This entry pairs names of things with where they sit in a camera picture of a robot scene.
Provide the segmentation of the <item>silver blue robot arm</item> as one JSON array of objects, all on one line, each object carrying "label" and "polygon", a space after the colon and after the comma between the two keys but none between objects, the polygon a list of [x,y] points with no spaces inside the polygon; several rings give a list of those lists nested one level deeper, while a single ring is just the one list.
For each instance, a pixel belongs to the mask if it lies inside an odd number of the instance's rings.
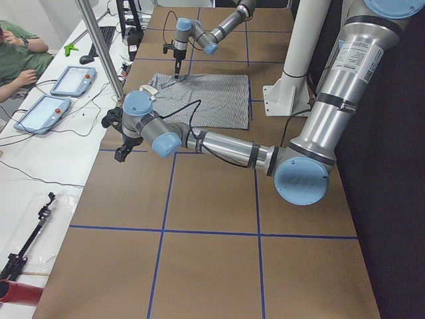
[{"label": "silver blue robot arm", "polygon": [[253,18],[257,1],[241,0],[234,1],[236,9],[226,19],[224,19],[213,30],[203,29],[199,20],[178,18],[175,26],[175,38],[171,43],[163,44],[163,53],[173,51],[175,59],[174,77],[178,78],[181,71],[182,62],[186,59],[189,40],[193,39],[200,49],[207,55],[212,55],[218,48],[219,42],[225,39],[235,28],[243,22]]},{"label": "silver blue robot arm", "polygon": [[115,128],[124,141],[114,157],[123,162],[142,142],[163,158],[185,147],[238,167],[263,169],[287,202],[314,204],[327,192],[337,142],[383,53],[398,43],[410,18],[423,8],[423,1],[352,2],[335,44],[337,55],[329,58],[330,69],[308,119],[301,134],[285,148],[267,148],[191,124],[168,124],[154,112],[146,93],[133,91],[122,107],[108,111],[102,119],[103,127]]}]

